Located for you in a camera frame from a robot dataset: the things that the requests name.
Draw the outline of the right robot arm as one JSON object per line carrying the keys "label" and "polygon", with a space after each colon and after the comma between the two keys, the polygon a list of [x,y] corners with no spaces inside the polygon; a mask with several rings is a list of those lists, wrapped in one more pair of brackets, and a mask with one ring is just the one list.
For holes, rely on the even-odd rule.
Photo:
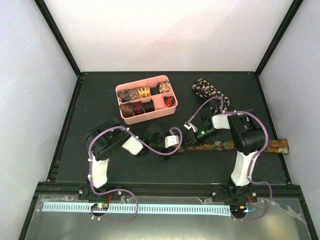
{"label": "right robot arm", "polygon": [[233,111],[211,115],[208,127],[199,130],[191,120],[184,127],[193,133],[192,140],[199,142],[207,139],[217,130],[230,130],[232,141],[237,150],[233,172],[226,185],[228,198],[234,202],[240,201],[253,184],[252,173],[258,156],[267,147],[269,137],[262,122],[252,114],[252,111]]}

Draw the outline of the brown green patterned tie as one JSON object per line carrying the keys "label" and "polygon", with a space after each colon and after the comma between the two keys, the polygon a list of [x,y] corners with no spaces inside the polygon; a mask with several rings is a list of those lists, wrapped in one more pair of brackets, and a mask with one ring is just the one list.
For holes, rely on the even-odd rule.
{"label": "brown green patterned tie", "polygon": [[[235,145],[233,140],[230,141],[215,141],[209,143],[195,143],[187,142],[185,145],[181,146],[178,150],[179,153],[184,151],[240,151],[249,150],[248,147],[241,147],[239,144]],[[288,155],[290,153],[290,148],[288,140],[286,138],[279,140],[269,140],[266,148],[263,149],[267,153],[283,154]]]}

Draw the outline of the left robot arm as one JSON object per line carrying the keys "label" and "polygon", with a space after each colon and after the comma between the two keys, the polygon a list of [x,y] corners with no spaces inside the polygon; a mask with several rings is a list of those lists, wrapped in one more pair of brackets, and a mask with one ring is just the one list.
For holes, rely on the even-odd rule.
{"label": "left robot arm", "polygon": [[91,184],[89,193],[97,200],[103,199],[108,192],[107,172],[111,157],[122,157],[124,150],[135,157],[145,156],[149,151],[164,157],[178,152],[183,142],[183,134],[177,127],[165,133],[157,124],[150,125],[142,136],[135,135],[129,127],[122,126],[115,118],[98,125],[85,138],[88,152]]}

